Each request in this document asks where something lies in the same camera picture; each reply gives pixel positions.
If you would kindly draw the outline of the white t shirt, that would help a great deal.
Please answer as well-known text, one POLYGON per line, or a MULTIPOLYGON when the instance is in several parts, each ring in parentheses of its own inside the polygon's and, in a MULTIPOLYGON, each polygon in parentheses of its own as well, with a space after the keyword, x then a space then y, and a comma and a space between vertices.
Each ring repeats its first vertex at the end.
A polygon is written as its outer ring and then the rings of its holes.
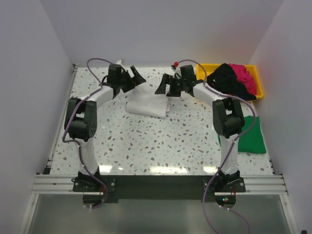
POLYGON ((169 98, 156 95, 156 88, 143 83, 134 88, 128 95, 126 111, 132 114, 165 118, 171 111, 169 98))

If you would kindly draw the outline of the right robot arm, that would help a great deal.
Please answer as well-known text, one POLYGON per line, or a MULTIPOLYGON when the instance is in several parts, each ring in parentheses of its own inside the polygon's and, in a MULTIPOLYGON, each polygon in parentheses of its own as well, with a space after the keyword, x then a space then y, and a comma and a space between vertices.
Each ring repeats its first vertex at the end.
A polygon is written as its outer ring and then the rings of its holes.
POLYGON ((220 138, 221 164, 206 187, 214 192, 227 192, 240 179, 237 142, 245 125, 240 100, 215 90, 202 79, 198 80, 191 65, 179 66, 176 62, 171 69, 174 74, 163 75, 155 94, 180 97, 185 92, 211 106, 213 127, 220 138))

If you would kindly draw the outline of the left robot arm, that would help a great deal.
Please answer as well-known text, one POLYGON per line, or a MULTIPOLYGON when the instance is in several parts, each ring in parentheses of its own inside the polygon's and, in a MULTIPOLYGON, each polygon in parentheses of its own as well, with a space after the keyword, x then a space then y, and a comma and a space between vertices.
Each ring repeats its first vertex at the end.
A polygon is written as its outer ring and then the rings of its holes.
POLYGON ((74 142, 78 146, 80 169, 73 179, 74 191, 79 189, 107 194, 108 189, 100 178, 99 165, 94 150, 94 136, 98 128, 98 108, 113 100, 120 91, 126 93, 146 82, 134 66, 131 76, 119 64, 111 64, 108 74, 99 81, 99 87, 85 97, 68 100, 64 121, 64 143, 74 142))

